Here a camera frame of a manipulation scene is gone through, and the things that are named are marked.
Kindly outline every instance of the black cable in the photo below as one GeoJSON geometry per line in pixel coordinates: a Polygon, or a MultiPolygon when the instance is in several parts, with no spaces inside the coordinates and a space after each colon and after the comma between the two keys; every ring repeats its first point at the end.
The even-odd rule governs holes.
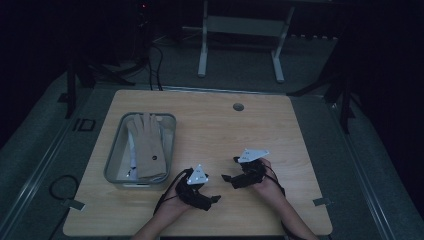
{"type": "MultiPolygon", "coordinates": [[[[78,181],[78,179],[77,179],[76,177],[74,177],[74,176],[72,176],[72,175],[63,175],[63,176],[60,176],[59,178],[57,178],[56,180],[54,180],[54,181],[50,184],[50,186],[49,186],[49,193],[50,193],[50,196],[52,196],[54,199],[61,200],[61,201],[66,200],[66,199],[74,199],[74,197],[75,197],[75,195],[76,195],[76,192],[77,192],[77,190],[78,190],[78,187],[79,187],[79,181],[78,181]],[[61,180],[63,180],[63,179],[66,179],[66,178],[70,178],[70,179],[72,179],[72,180],[73,180],[73,182],[75,183],[75,193],[74,193],[71,197],[63,197],[63,196],[59,196],[59,195],[57,195],[57,194],[54,192],[54,187],[56,186],[56,184],[57,184],[59,181],[61,181],[61,180]]],[[[50,240],[50,239],[53,239],[53,237],[54,237],[54,235],[56,234],[57,230],[58,230],[58,229],[59,229],[59,227],[62,225],[62,223],[64,222],[64,220],[65,220],[66,216],[68,215],[69,210],[70,210],[70,208],[67,208],[67,210],[65,211],[65,213],[64,213],[64,214],[62,215],[62,217],[60,218],[60,221],[56,224],[56,226],[55,226],[55,228],[54,228],[53,232],[51,233],[51,235],[50,235],[50,237],[49,237],[49,240],[50,240]]]]}
{"type": "Polygon", "coordinates": [[[149,64],[149,85],[150,85],[150,90],[153,91],[153,86],[152,86],[152,63],[150,61],[150,58],[147,62],[149,64]]]}
{"type": "Polygon", "coordinates": [[[161,65],[162,65],[162,60],[163,60],[163,52],[162,52],[162,50],[160,50],[160,48],[158,48],[158,47],[157,47],[157,46],[155,46],[155,45],[152,45],[152,48],[154,48],[154,49],[158,50],[158,51],[159,51],[159,53],[160,53],[159,64],[158,64],[158,67],[157,67],[157,69],[156,69],[156,80],[157,80],[157,84],[158,84],[158,88],[159,88],[159,90],[160,90],[160,91],[163,91],[162,83],[160,82],[160,78],[159,78],[159,70],[160,70],[160,67],[161,67],[161,65]]]}
{"type": "MultiPolygon", "coordinates": [[[[271,181],[273,181],[275,184],[277,184],[277,186],[280,188],[281,192],[283,193],[284,197],[286,196],[286,191],[284,190],[284,188],[281,186],[280,182],[278,181],[277,175],[275,174],[274,170],[272,170],[272,168],[264,165],[266,168],[268,168],[269,170],[271,170],[271,172],[274,174],[275,178],[269,176],[268,174],[265,174],[265,177],[270,179],[271,181]]],[[[296,236],[294,233],[292,233],[284,224],[283,221],[281,220],[281,226],[284,229],[284,232],[287,234],[287,236],[289,236],[290,239],[294,239],[294,240],[306,240],[303,238],[300,238],[298,236],[296,236]]]]}
{"type": "MultiPolygon", "coordinates": [[[[141,48],[143,50],[147,50],[147,49],[150,48],[150,45],[151,45],[150,34],[151,34],[151,31],[152,31],[152,26],[151,26],[152,23],[148,19],[145,19],[144,16],[143,16],[143,18],[140,18],[140,14],[137,11],[139,6],[138,6],[136,1],[132,1],[132,4],[135,6],[134,7],[135,12],[133,14],[135,14],[137,16],[137,21],[134,22],[134,29],[136,29],[137,27],[140,29],[139,34],[142,35],[141,36],[141,48]]],[[[135,32],[136,31],[134,31],[133,51],[132,51],[132,54],[130,56],[131,59],[133,58],[133,56],[135,54],[134,51],[135,51],[135,46],[136,46],[136,39],[137,39],[137,36],[138,36],[138,34],[136,34],[135,32]]],[[[142,53],[140,53],[140,56],[134,62],[135,62],[134,66],[128,67],[126,69],[114,70],[114,71],[107,69],[106,72],[99,71],[99,69],[95,69],[95,70],[97,70],[97,72],[102,74],[103,76],[106,76],[106,79],[109,77],[109,78],[115,79],[115,81],[117,81],[118,83],[121,83],[121,84],[134,85],[134,83],[119,80],[120,77],[127,77],[126,75],[131,74],[131,73],[134,73],[133,75],[135,75],[139,71],[143,70],[143,68],[148,64],[148,58],[146,58],[144,56],[144,51],[142,51],[142,53]]]]}
{"type": "Polygon", "coordinates": [[[136,72],[132,73],[131,75],[127,75],[127,76],[125,76],[125,77],[126,77],[126,78],[134,77],[134,76],[136,76],[137,74],[141,73],[144,69],[145,69],[145,68],[144,68],[144,67],[142,67],[142,68],[141,68],[141,69],[139,69],[138,71],[136,71],[136,72]]]}
{"type": "Polygon", "coordinates": [[[172,186],[174,186],[175,182],[177,182],[177,180],[179,180],[179,179],[180,179],[181,175],[183,175],[184,173],[185,173],[185,174],[187,174],[190,170],[191,170],[191,169],[184,169],[182,172],[180,172],[180,173],[179,173],[179,174],[178,174],[178,175],[174,178],[174,180],[173,180],[173,181],[171,182],[171,184],[169,185],[168,189],[166,189],[165,193],[164,193],[164,194],[162,194],[162,196],[160,197],[159,201],[157,202],[156,207],[155,207],[155,210],[153,211],[153,215],[155,215],[156,211],[160,208],[160,205],[161,205],[163,202],[168,201],[168,200],[170,200],[170,199],[172,199],[172,198],[174,198],[174,197],[177,197],[177,196],[178,196],[178,195],[177,195],[177,196],[174,196],[174,197],[170,197],[170,198],[164,199],[164,198],[166,197],[166,195],[168,195],[169,191],[172,189],[172,186]]]}

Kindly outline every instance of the finger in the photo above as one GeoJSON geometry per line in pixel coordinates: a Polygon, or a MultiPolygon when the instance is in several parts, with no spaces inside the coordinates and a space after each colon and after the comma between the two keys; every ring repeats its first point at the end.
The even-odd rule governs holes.
{"type": "Polygon", "coordinates": [[[146,134],[150,133],[150,113],[144,113],[143,114],[143,130],[146,134]]]}
{"type": "Polygon", "coordinates": [[[143,132],[143,123],[141,122],[140,114],[136,114],[133,119],[137,134],[141,134],[143,132]]]}
{"type": "Polygon", "coordinates": [[[159,123],[156,120],[156,116],[154,114],[152,114],[152,117],[150,118],[150,129],[152,131],[153,136],[160,136],[159,123]]]}
{"type": "Polygon", "coordinates": [[[135,126],[134,121],[128,121],[127,122],[127,128],[131,132],[131,134],[133,135],[133,137],[137,137],[138,136],[137,127],[135,126]]]}
{"type": "Polygon", "coordinates": [[[271,167],[271,162],[270,161],[268,161],[267,159],[265,159],[265,158],[259,158],[262,162],[263,162],[263,164],[265,164],[266,166],[268,166],[268,167],[271,167]]]}

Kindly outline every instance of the table top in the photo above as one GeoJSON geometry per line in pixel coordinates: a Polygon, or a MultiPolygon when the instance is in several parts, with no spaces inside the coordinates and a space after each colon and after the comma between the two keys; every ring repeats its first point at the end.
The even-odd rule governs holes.
{"type": "Polygon", "coordinates": [[[209,182],[200,193],[221,195],[209,211],[189,210],[162,236],[282,235],[278,216],[251,188],[233,189],[221,174],[242,173],[233,161],[245,148],[266,149],[266,158],[287,199],[317,235],[332,225],[291,101],[286,96],[171,91],[117,91],[75,199],[86,204],[71,209],[64,225],[69,236],[129,236],[152,216],[165,191],[121,190],[103,176],[121,117],[128,112],[170,113],[177,119],[172,180],[183,169],[202,164],[209,182]],[[241,103],[243,111],[233,105],[241,103]]]}

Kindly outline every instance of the cable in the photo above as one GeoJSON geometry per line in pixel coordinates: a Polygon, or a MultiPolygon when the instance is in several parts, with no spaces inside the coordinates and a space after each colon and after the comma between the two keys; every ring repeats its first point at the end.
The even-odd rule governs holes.
{"type": "Polygon", "coordinates": [[[132,73],[131,75],[126,75],[125,77],[126,77],[126,78],[134,77],[134,76],[136,76],[137,74],[141,73],[144,69],[146,69],[146,68],[145,68],[145,67],[143,67],[143,68],[141,68],[141,69],[137,70],[136,72],[132,73]]]}
{"type": "Polygon", "coordinates": [[[173,198],[176,198],[176,197],[178,197],[178,196],[180,196],[180,195],[178,195],[178,194],[177,194],[177,195],[175,195],[175,196],[173,196],[173,197],[169,197],[169,198],[167,198],[167,199],[163,200],[163,201],[162,201],[162,203],[163,203],[163,202],[166,202],[166,201],[168,201],[168,200],[171,200],[171,199],[173,199],[173,198]]]}
{"type": "MultiPolygon", "coordinates": [[[[62,200],[65,200],[65,199],[74,199],[74,197],[75,197],[75,195],[76,195],[76,192],[77,192],[77,190],[78,190],[78,187],[79,187],[79,181],[78,181],[78,179],[77,179],[76,177],[74,177],[74,176],[72,176],[72,175],[63,175],[63,176],[60,176],[59,178],[57,178],[56,180],[54,180],[54,181],[50,184],[50,186],[49,186],[49,193],[50,193],[50,196],[52,196],[54,199],[61,200],[61,201],[62,201],[62,200]],[[54,187],[56,186],[56,184],[57,184],[59,181],[62,181],[63,179],[66,179],[66,178],[70,178],[70,179],[72,179],[72,181],[75,183],[75,193],[73,193],[73,195],[72,195],[71,197],[63,197],[63,196],[59,196],[59,195],[57,195],[57,194],[54,192],[54,187]]],[[[68,215],[69,210],[70,210],[70,208],[67,208],[67,210],[65,211],[65,213],[64,213],[64,214],[62,215],[62,217],[60,218],[60,221],[56,224],[55,228],[53,229],[53,232],[50,234],[49,240],[50,240],[50,239],[53,239],[53,237],[54,237],[54,235],[56,234],[57,230],[58,230],[58,229],[59,229],[59,227],[62,225],[63,221],[65,220],[66,216],[68,215]]]]}
{"type": "MultiPolygon", "coordinates": [[[[111,70],[108,69],[106,67],[104,67],[104,70],[107,70],[109,73],[104,72],[104,71],[99,71],[99,69],[94,69],[97,70],[98,73],[101,74],[101,76],[104,77],[100,77],[100,79],[98,79],[99,81],[106,81],[106,79],[111,78],[113,76],[111,76],[111,74],[115,75],[115,80],[117,80],[117,77],[123,77],[125,75],[128,74],[132,74],[135,75],[137,73],[139,73],[139,71],[143,70],[143,68],[147,65],[148,63],[148,57],[145,57],[144,54],[146,52],[147,49],[149,49],[150,45],[151,45],[151,40],[150,40],[150,34],[151,34],[151,30],[152,30],[152,26],[151,26],[151,22],[146,19],[146,16],[144,15],[140,15],[137,11],[138,9],[138,5],[137,2],[132,0],[130,4],[133,4],[133,6],[135,6],[135,8],[133,8],[133,10],[135,10],[135,12],[133,14],[135,14],[136,20],[134,22],[134,31],[133,31],[133,46],[132,46],[132,51],[131,51],[131,56],[130,59],[133,60],[134,55],[139,55],[138,57],[136,57],[134,59],[134,65],[130,66],[128,68],[125,69],[120,69],[120,70],[111,70]],[[139,39],[139,36],[141,39],[141,53],[136,53],[136,45],[137,45],[137,40],[139,39]]],[[[102,13],[103,13],[103,17],[104,17],[104,21],[106,23],[108,23],[108,19],[107,19],[107,15],[105,12],[105,9],[102,7],[101,8],[102,13]]]]}
{"type": "Polygon", "coordinates": [[[156,204],[156,207],[155,207],[155,210],[153,211],[153,215],[155,215],[156,214],[156,211],[160,208],[160,205],[163,203],[163,202],[165,202],[165,201],[168,201],[168,200],[170,200],[170,199],[172,199],[172,198],[174,198],[174,197],[177,197],[177,196],[174,196],[174,197],[170,197],[170,198],[167,198],[167,199],[164,199],[165,197],[166,197],[166,195],[168,195],[168,193],[169,193],[169,191],[171,190],[171,188],[172,188],[172,186],[174,186],[174,184],[177,182],[177,180],[179,180],[180,179],[180,177],[181,177],[181,175],[183,175],[184,173],[185,174],[187,174],[188,172],[190,172],[190,169],[184,169],[182,172],[180,172],[175,178],[174,178],[174,180],[171,182],[171,184],[169,185],[169,187],[168,187],[168,189],[166,189],[166,191],[165,191],[165,193],[164,194],[162,194],[162,196],[160,197],[160,199],[159,199],[159,201],[157,202],[157,204],[156,204]]]}
{"type": "Polygon", "coordinates": [[[159,64],[158,64],[158,67],[156,68],[156,71],[153,70],[153,68],[152,68],[152,63],[150,61],[150,58],[148,60],[150,90],[153,91],[152,78],[153,77],[156,77],[156,83],[157,83],[158,89],[159,89],[159,91],[163,91],[162,83],[160,82],[160,76],[159,76],[159,70],[160,70],[160,67],[162,65],[162,60],[163,60],[163,52],[162,52],[162,50],[160,50],[160,48],[158,48],[155,45],[152,45],[151,47],[154,48],[154,49],[156,49],[160,53],[160,59],[159,59],[159,64]]]}
{"type": "MultiPolygon", "coordinates": [[[[273,181],[275,184],[277,184],[277,186],[280,188],[280,190],[281,190],[281,192],[283,193],[283,195],[284,195],[284,197],[286,196],[286,191],[284,190],[284,188],[281,186],[281,184],[279,183],[279,181],[278,181],[278,178],[277,178],[277,175],[275,174],[275,172],[274,172],[274,170],[272,170],[272,168],[270,168],[270,167],[268,167],[268,166],[266,166],[265,165],[265,167],[266,168],[268,168],[269,170],[271,170],[271,172],[274,174],[274,176],[275,176],[275,178],[273,178],[273,177],[271,177],[271,176],[269,176],[268,174],[265,174],[265,177],[267,177],[267,178],[269,178],[271,181],[273,181]]],[[[283,227],[283,229],[284,229],[284,232],[287,234],[287,236],[290,238],[290,239],[293,239],[293,240],[306,240],[306,239],[303,239],[303,238],[300,238],[300,237],[298,237],[298,236],[296,236],[294,233],[292,233],[285,225],[284,225],[284,223],[283,223],[283,221],[281,220],[280,221],[281,222],[281,226],[283,227]]]]}

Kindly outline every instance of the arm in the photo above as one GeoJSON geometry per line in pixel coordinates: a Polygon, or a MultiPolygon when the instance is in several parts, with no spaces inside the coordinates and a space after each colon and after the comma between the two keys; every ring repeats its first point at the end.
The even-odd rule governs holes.
{"type": "Polygon", "coordinates": [[[131,238],[131,240],[156,240],[159,234],[174,223],[191,206],[183,203],[177,196],[175,187],[171,189],[156,214],[131,238]]]}
{"type": "MultiPolygon", "coordinates": [[[[271,163],[263,158],[261,160],[267,166],[266,174],[277,180],[271,170],[271,163]]],[[[287,201],[279,186],[271,179],[265,177],[261,183],[254,184],[252,187],[277,212],[284,226],[294,235],[307,240],[318,239],[287,201]]]]}

